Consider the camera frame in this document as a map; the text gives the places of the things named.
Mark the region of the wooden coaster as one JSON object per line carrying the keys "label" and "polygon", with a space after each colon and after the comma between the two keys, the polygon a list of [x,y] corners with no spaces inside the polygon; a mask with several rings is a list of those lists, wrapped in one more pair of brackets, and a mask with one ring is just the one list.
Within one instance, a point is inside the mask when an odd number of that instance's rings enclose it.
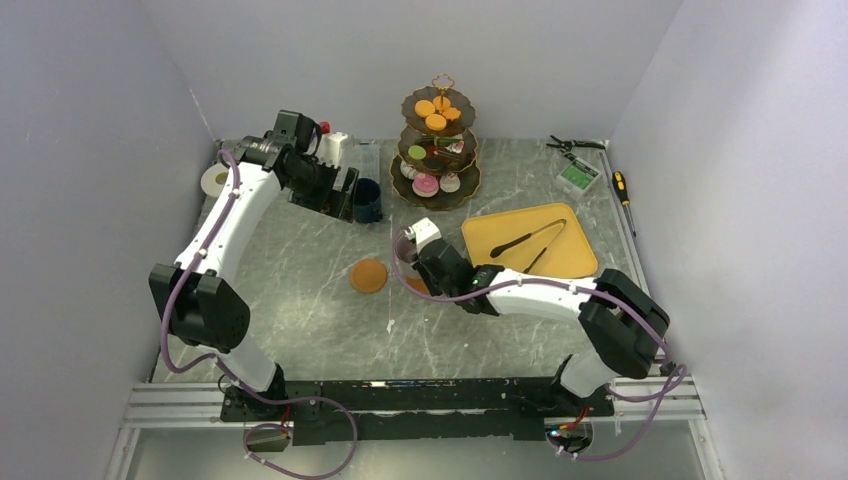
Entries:
{"label": "wooden coaster", "polygon": [[366,258],[355,263],[349,274],[352,288],[363,294],[378,292],[388,279],[385,265],[375,259]]}
{"label": "wooden coaster", "polygon": [[429,289],[428,289],[426,283],[422,279],[405,277],[405,281],[416,292],[419,292],[419,293],[421,293],[423,295],[427,295],[427,296],[430,295]]}

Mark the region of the dark blue mug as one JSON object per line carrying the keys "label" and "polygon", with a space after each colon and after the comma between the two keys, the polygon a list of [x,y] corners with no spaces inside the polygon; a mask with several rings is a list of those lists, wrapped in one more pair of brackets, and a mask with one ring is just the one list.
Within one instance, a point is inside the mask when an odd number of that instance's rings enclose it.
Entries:
{"label": "dark blue mug", "polygon": [[355,222],[370,224],[383,219],[381,193],[381,187],[375,180],[357,180],[352,196],[352,216]]}

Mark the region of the pink frosted donut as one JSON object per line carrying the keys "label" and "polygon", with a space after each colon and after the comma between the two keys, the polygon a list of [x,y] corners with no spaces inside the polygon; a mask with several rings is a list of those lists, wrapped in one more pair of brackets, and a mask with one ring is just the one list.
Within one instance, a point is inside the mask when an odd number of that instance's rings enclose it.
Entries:
{"label": "pink frosted donut", "polygon": [[433,197],[440,191],[439,179],[430,174],[419,173],[412,180],[412,191],[418,197]]}

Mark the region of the white chocolate drizzle donut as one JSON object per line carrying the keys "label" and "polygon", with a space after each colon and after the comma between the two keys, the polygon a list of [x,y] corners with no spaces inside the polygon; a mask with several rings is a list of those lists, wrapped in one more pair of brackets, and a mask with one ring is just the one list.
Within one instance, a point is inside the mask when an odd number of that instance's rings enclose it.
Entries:
{"label": "white chocolate drizzle donut", "polygon": [[419,175],[419,171],[404,160],[401,161],[400,171],[401,174],[409,180],[414,180]]}

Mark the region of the three-tier black dessert stand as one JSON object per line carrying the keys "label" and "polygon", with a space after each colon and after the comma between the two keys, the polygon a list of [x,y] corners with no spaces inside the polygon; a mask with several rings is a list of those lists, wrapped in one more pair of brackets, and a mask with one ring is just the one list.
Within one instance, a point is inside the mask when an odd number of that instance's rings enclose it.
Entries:
{"label": "three-tier black dessert stand", "polygon": [[[434,132],[427,129],[424,119],[415,114],[414,104],[418,100],[432,102],[432,99],[438,95],[446,95],[451,101],[451,107],[461,111],[461,117],[455,121],[447,121],[447,127],[443,131]],[[409,204],[430,211],[449,211],[458,208],[476,194],[482,179],[478,162],[480,142],[472,131],[477,112],[471,100],[455,88],[455,80],[451,75],[440,73],[431,80],[429,85],[418,88],[405,97],[401,103],[401,114],[405,127],[400,133],[396,153],[389,166],[394,193]],[[464,155],[461,158],[446,156],[443,147],[457,140],[465,142]],[[445,169],[441,172],[429,170],[422,163],[424,159],[421,161],[410,159],[407,149],[412,145],[425,147],[426,158],[442,158]],[[402,160],[412,165],[419,173],[430,174],[438,179],[447,173],[454,172],[461,180],[461,186],[454,193],[440,190],[430,198],[418,197],[412,191],[412,180],[401,174]]]}

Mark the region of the black sandwich cookie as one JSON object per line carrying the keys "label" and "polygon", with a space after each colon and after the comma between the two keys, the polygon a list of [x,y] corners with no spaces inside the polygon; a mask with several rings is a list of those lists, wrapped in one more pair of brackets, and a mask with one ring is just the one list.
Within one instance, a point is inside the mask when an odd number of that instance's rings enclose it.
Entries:
{"label": "black sandwich cookie", "polygon": [[422,163],[429,170],[441,172],[445,169],[445,163],[440,157],[425,158]]}

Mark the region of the green macaron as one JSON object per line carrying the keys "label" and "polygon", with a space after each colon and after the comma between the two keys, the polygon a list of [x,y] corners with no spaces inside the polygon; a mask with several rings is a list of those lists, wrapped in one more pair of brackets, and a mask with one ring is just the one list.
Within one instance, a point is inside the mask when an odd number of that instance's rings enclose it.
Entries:
{"label": "green macaron", "polygon": [[421,161],[427,157],[427,150],[420,145],[412,145],[407,149],[407,155],[410,159]]}

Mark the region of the red white cake slice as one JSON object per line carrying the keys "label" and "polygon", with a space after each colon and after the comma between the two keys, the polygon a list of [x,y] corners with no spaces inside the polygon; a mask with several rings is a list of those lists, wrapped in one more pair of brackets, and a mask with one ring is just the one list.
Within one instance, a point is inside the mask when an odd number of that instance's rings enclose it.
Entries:
{"label": "red white cake slice", "polygon": [[455,142],[446,144],[443,147],[443,151],[446,156],[451,158],[461,158],[464,155],[465,142],[463,140],[457,140]]}

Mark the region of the orange round cookie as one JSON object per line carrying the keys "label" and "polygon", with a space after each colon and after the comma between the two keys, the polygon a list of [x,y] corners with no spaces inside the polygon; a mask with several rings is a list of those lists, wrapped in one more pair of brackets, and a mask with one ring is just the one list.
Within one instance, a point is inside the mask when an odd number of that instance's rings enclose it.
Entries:
{"label": "orange round cookie", "polygon": [[414,104],[414,112],[418,117],[426,119],[428,116],[435,114],[437,110],[430,100],[418,100]]}

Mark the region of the yellow serving tray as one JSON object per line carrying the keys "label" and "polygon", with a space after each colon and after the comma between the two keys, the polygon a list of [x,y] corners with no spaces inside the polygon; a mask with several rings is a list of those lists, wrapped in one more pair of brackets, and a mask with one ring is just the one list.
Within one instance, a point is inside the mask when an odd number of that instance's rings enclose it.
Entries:
{"label": "yellow serving tray", "polygon": [[470,218],[463,223],[461,231],[473,265],[499,265],[523,272],[557,234],[558,226],[544,230],[496,259],[489,257],[490,251],[559,218],[567,220],[564,230],[528,274],[560,279],[594,276],[599,268],[598,260],[574,210],[564,203]]}

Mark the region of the black serving tongs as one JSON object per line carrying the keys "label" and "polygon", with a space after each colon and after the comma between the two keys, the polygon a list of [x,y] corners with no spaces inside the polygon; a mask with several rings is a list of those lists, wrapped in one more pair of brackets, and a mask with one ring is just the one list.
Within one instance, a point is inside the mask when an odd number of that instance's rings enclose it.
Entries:
{"label": "black serving tongs", "polygon": [[538,234],[542,233],[544,230],[547,230],[547,229],[554,227],[554,226],[558,226],[559,231],[557,232],[557,234],[553,237],[553,239],[544,248],[542,248],[540,250],[540,252],[533,258],[531,263],[523,270],[523,273],[529,273],[536,266],[536,264],[539,262],[539,260],[544,256],[544,254],[548,251],[548,248],[553,243],[553,241],[556,239],[556,237],[564,230],[566,224],[567,224],[567,220],[565,218],[556,219],[556,220],[554,220],[554,221],[552,221],[552,222],[550,222],[550,223],[548,223],[548,224],[546,224],[542,227],[537,228],[534,231],[528,232],[528,233],[526,233],[526,234],[524,234],[524,235],[522,235],[522,236],[520,236],[520,237],[518,237],[514,240],[511,240],[509,242],[506,242],[504,244],[501,244],[501,245],[494,247],[490,251],[489,257],[491,259],[496,259],[496,258],[500,257],[501,255],[503,255],[507,250],[510,250],[510,249],[520,245],[521,243],[526,242],[527,240],[531,239],[532,237],[537,236]]}

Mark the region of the orange macaron top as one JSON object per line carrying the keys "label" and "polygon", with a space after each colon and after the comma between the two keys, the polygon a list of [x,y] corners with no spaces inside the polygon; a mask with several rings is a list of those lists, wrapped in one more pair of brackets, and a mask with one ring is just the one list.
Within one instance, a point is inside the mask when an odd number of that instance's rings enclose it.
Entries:
{"label": "orange macaron top", "polygon": [[443,131],[447,127],[446,118],[439,113],[433,113],[426,116],[424,118],[424,122],[426,128],[434,132]]}

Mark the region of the orange macaron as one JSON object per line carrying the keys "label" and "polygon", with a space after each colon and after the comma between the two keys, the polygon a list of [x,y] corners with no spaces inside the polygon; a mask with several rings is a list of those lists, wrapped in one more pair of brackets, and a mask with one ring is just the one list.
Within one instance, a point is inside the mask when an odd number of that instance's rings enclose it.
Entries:
{"label": "orange macaron", "polygon": [[443,131],[447,127],[446,118],[439,113],[433,113],[426,116],[424,118],[424,122],[426,128],[434,132]]}
{"label": "orange macaron", "polygon": [[447,110],[452,106],[450,99],[446,95],[438,95],[432,99],[432,103],[438,112]]}

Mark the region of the orange waffle cookie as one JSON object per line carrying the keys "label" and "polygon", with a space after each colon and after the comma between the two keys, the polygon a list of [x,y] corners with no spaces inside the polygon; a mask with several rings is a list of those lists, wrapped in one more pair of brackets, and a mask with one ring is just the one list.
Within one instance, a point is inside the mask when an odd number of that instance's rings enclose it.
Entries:
{"label": "orange waffle cookie", "polygon": [[461,117],[461,111],[456,107],[448,107],[441,114],[447,121],[455,121]]}

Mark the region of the mauve mug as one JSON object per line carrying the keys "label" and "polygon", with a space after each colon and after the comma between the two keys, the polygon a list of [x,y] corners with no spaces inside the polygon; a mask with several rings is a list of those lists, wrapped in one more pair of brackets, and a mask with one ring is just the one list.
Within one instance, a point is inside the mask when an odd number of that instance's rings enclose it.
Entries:
{"label": "mauve mug", "polygon": [[394,254],[399,262],[414,265],[418,260],[417,246],[404,232],[399,232],[394,241]]}

